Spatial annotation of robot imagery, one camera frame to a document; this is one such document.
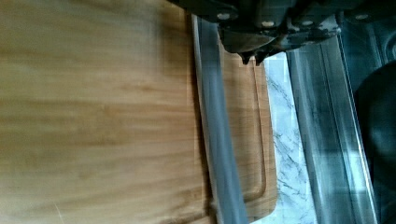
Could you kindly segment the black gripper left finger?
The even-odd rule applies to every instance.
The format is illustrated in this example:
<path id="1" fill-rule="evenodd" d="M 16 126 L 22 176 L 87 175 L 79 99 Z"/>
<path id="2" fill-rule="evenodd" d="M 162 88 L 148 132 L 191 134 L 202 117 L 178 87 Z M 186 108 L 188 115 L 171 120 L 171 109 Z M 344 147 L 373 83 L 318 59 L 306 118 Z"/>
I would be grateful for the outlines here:
<path id="1" fill-rule="evenodd" d="M 239 56 L 241 57 L 242 63 L 244 65 L 248 65 L 250 58 L 253 56 L 253 53 L 251 51 L 249 52 L 240 52 Z"/>

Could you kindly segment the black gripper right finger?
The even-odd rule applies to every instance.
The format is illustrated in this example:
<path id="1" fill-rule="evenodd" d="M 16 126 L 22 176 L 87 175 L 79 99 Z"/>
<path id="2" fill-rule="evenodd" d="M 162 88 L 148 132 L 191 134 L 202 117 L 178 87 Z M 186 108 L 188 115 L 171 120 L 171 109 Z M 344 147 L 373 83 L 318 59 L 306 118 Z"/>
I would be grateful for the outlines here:
<path id="1" fill-rule="evenodd" d="M 267 51 L 258 51 L 255 55 L 255 64 L 259 66 L 265 58 L 269 56 L 270 52 Z"/>

